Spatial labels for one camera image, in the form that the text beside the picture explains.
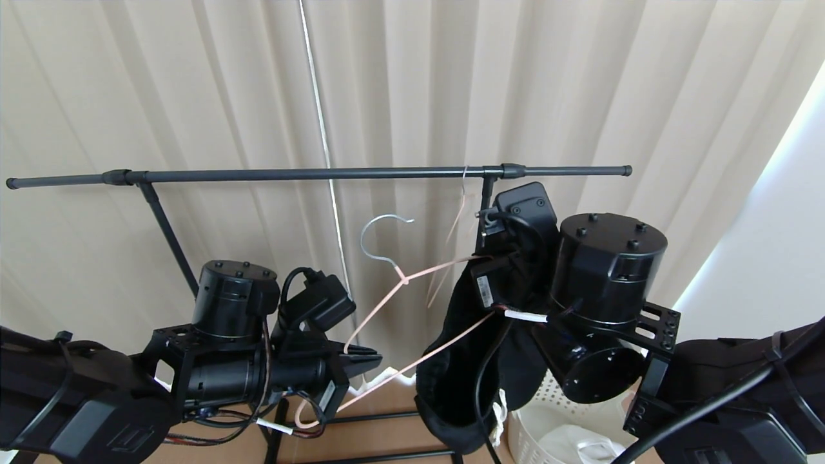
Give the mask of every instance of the white cable connector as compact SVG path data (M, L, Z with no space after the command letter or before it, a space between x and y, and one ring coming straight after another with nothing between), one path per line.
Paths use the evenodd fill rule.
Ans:
M266 428L271 428L272 430L277 430L278 432L281 432L281 433L286 433L287 435L291 435L295 431L294 429L289 428L285 425L276 424L276 423L270 422L266 419L258 418L258 419L255 420L255 424L262 425Z
M510 319L528 320L530 322L547 322L547 315L537 315L536 313L522 313L521 311L504 310L504 317Z

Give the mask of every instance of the curtain fold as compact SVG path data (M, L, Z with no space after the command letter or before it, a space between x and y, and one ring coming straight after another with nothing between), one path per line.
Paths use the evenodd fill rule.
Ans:
M539 181L559 217L610 211L665 232L651 300L672 305L741 208L825 60L825 3L303 4L333 167L632 164ZM2 174L324 168L301 4L4 2ZM354 324L405 272L469 254L480 181L335 181ZM447 231L459 212L454 237ZM327 182L157 185L195 272L342 274ZM137 189L0 195L2 323L125 352L187 322L191 295ZM359 337L387 364L436 337L460 269L427 308L405 286Z

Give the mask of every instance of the black metal rod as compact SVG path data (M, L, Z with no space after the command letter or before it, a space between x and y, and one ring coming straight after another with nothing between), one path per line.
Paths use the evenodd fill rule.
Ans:
M418 411L404 411L400 413L384 413L384 414L369 414L369 415L353 415L349 417L336 417L327 422L327 424L346 424L349 422L363 422L366 420L379 419L398 419L402 417L418 417ZM287 427L294 427L294 422L284 424Z
M524 176L629 176L630 166L533 167L519 164L498 166L441 166L420 168L333 168L333 169L231 169L214 171L110 171L81 176L9 178L11 189L108 183L129 185L153 182L229 182L390 178L523 178Z
M349 459L334 459L331 461L302 462L301 464L363 464L365 462L398 461L401 459L415 459L417 457L447 456L453 454L449 449L419 452L400 452L396 454L383 454L380 456L351 457Z
M290 409L290 402L286 398L281 398L278 401L277 409L275 409L275 423L283 424L286 421L286 413ZM263 425L258 425L261 428L263 437L266 439L266 457L264 464L276 464L278 461L278 452L281 450L281 438L283 433L274 432Z
M495 183L496 178L492 176L484 178L484 183L481 185L481 207L478 209L479 211L486 210L490 207L490 200L493 198L493 185ZM479 216L478 231L476 231L475 235L475 251L479 251L484 246L484 236L481 234L484 230L483 222L484 218Z
M175 231L172 230L172 225L169 224L169 218L167 218L166 213L163 212L163 206L160 205L158 193L150 183L140 183L138 186L140 187L140 191L144 194L144 198L149 204L149 207L152 208L152 214L154 214L155 219L158 221L158 225L160 226L160 230L163 232L163 236L166 237L166 243L169 244L169 249L171 249L172 254L175 255L175 261L177 261L177 266L181 269L181 272L183 272L183 277L186 279L186 284L189 286L190 290L192 290L192 295L198 296L198 281L195 279L195 273L192 272L192 268L186 260L186 255L183 254L183 249L181 248L181 244L177 241Z

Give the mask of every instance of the black garment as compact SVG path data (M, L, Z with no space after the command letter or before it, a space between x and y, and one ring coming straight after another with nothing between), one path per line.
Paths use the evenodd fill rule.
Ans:
M487 315L476 296L469 263L455 284L444 327L424 354L440 347ZM422 362L416 373L416 407L430 432L447 447L470 454L484 444L475 420L474 381L484 354L496 338L504 318L494 315L436 356ZM507 407L526 405L545 378L547 366L529 334L530 324L516 321L485 370L479 401L487 434L495 426L493 401L500 388Z

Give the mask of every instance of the white plastic basket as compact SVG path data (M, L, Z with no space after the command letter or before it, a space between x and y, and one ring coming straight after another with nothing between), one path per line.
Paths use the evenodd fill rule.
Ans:
M594 405L568 400L547 372L530 403L510 414L507 444L516 464L567 464L539 447L538 440L559 425L574 424L628 447L635 438L622 430L625 410L622 400L629 393Z

